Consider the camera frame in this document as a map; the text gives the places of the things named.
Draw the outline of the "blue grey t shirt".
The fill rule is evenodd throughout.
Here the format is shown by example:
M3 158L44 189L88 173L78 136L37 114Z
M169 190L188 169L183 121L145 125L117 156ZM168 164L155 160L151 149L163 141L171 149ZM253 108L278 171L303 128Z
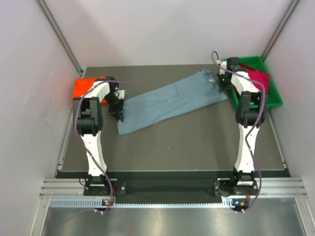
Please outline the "blue grey t shirt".
M125 135L160 121L227 100L207 69L170 85L132 97L124 103L124 120L117 124Z

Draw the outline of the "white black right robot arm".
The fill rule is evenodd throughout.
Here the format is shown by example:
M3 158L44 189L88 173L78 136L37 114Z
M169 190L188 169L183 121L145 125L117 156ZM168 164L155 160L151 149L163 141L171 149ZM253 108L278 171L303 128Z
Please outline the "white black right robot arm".
M239 126L239 147L231 180L221 182L218 190L228 194L240 195L247 188L255 188L255 162L253 160L255 142L261 124L265 119L267 95L264 88L258 89L258 82L250 79L238 58L216 60L220 68L218 73L219 87L222 90L235 88L239 93L235 119Z

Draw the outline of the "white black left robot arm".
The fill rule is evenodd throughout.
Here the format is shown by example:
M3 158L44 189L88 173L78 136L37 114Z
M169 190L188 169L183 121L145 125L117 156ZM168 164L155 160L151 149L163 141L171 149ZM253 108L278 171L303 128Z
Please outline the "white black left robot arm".
M126 91L119 89L119 83L113 77L96 78L91 88L72 100L74 133L86 152L89 165L84 192L86 196L113 196L113 186L107 175L101 146L104 125L101 101L107 102L110 116L116 121L123 121Z

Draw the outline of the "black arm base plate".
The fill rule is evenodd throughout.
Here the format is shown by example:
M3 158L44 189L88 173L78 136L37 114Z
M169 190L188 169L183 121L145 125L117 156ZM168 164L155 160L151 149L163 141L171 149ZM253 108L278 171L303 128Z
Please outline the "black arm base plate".
M231 195L256 194L256 181L252 185L234 185L230 180L209 179L140 179L116 180L111 182L116 197L136 193L205 193L209 196L228 197Z

